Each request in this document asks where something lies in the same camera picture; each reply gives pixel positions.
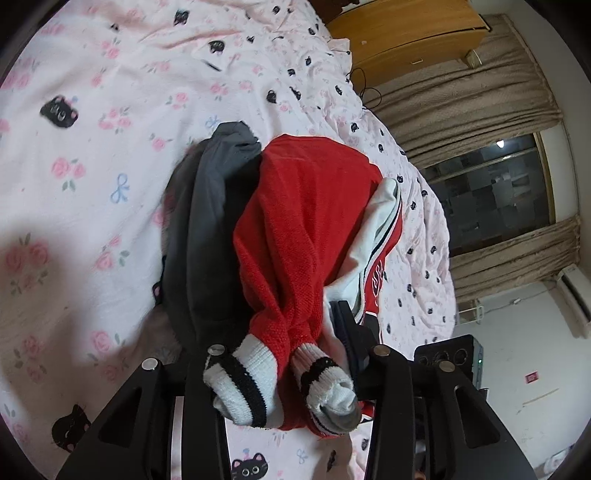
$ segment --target metal screw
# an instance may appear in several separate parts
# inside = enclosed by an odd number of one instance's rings
[[[390,354],[390,347],[388,345],[376,345],[374,353],[377,356],[388,356]]]
[[[439,362],[439,368],[441,368],[441,370],[443,370],[445,373],[451,373],[456,369],[456,366],[453,363],[444,360]]]
[[[155,358],[147,358],[142,362],[142,368],[144,370],[155,370],[158,366],[158,360]]]
[[[211,356],[220,356],[223,355],[225,352],[226,347],[220,345],[219,343],[216,343],[215,345],[212,345],[207,349],[207,353],[209,353],[209,355]]]

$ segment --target beige curtain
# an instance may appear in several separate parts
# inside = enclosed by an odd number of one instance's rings
[[[580,220],[534,230],[450,259],[458,303],[550,277],[579,262]]]
[[[453,60],[377,87],[382,102],[372,110],[417,168],[552,127],[561,118],[539,65],[510,20],[485,19],[492,31],[476,50],[480,67],[472,70]]]

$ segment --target window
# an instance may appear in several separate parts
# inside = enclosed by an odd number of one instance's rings
[[[452,257],[554,222],[550,176],[538,135],[502,140],[421,173],[443,205]]]

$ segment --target gray garment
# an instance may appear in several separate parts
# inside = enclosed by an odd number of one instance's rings
[[[221,343],[234,350],[252,310],[242,293],[232,243],[259,180],[261,144],[243,122],[220,124],[192,147],[168,188],[176,198],[162,280],[163,303],[190,353]]]

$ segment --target air conditioner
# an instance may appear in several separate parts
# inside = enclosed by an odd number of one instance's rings
[[[591,281],[572,264],[558,274],[557,285],[574,313],[585,338],[591,336]]]

